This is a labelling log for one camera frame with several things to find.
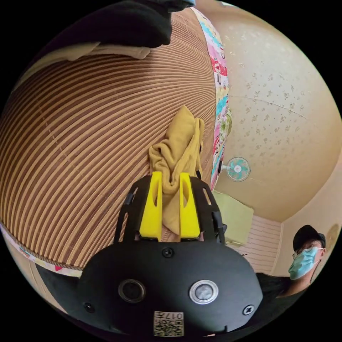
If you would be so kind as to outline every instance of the wall fan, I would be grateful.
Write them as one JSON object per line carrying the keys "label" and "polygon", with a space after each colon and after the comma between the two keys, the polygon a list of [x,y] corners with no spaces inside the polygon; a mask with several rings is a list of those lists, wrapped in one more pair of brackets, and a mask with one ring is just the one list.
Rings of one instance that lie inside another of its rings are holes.
{"label": "wall fan", "polygon": [[248,161],[242,157],[234,157],[227,165],[220,163],[219,172],[226,170],[227,175],[234,182],[242,182],[248,178],[251,169]]}

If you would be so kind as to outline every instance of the blue surgical mask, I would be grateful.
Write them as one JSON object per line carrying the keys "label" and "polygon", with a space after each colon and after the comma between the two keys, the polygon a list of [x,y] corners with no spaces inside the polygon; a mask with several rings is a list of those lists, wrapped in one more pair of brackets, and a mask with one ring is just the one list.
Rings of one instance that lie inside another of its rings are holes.
{"label": "blue surgical mask", "polygon": [[323,248],[312,247],[304,249],[296,256],[289,268],[291,280],[299,279],[313,269],[314,265],[317,264],[317,261],[315,262],[315,256],[319,249]]}

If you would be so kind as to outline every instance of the printed number label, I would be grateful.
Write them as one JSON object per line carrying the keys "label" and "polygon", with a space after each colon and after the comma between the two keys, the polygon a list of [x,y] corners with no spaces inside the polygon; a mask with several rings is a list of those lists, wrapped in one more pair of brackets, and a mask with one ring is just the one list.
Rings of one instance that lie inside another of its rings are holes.
{"label": "printed number label", "polygon": [[158,337],[184,336],[184,315],[182,312],[155,311],[153,333]]}

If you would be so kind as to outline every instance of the striped mat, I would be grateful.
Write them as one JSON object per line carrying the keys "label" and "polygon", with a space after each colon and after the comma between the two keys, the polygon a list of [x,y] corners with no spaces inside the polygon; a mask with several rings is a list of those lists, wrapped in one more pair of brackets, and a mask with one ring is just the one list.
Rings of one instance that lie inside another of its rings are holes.
{"label": "striped mat", "polygon": [[[171,44],[145,59],[59,62],[16,89],[0,121],[0,220],[30,254],[82,268],[113,241],[131,184],[149,174],[148,148],[181,105],[205,121],[210,182],[216,93],[193,11],[172,15]],[[163,240],[176,237],[166,229]]]}

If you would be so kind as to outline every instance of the colorful fabric border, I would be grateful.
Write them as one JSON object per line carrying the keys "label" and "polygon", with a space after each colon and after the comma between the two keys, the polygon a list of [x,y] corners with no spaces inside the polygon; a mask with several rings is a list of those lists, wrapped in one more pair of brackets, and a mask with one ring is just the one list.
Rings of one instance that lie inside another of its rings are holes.
{"label": "colorful fabric border", "polygon": [[223,159],[226,139],[232,129],[232,116],[228,107],[228,75],[226,57],[219,33],[212,23],[198,10],[191,8],[204,33],[211,59],[216,88],[216,117],[213,144],[213,170],[210,187],[214,189],[218,180],[219,162]]}
{"label": "colorful fabric border", "polygon": [[0,223],[0,230],[2,235],[4,236],[4,238],[19,252],[21,253],[23,256],[25,256],[27,259],[33,261],[34,263],[36,263],[39,266],[42,266],[44,268],[46,268],[49,271],[55,272],[55,273],[60,273],[63,275],[68,275],[70,277],[80,277],[82,274],[81,270],[74,270],[71,268],[66,268],[66,267],[62,267],[60,265],[54,265],[51,263],[48,263],[46,261],[43,261],[41,259],[36,258],[34,255],[32,255],[29,251],[27,251],[25,248],[19,246],[14,240],[13,238],[9,235],[9,233],[6,231],[5,227],[3,226],[2,223]]}

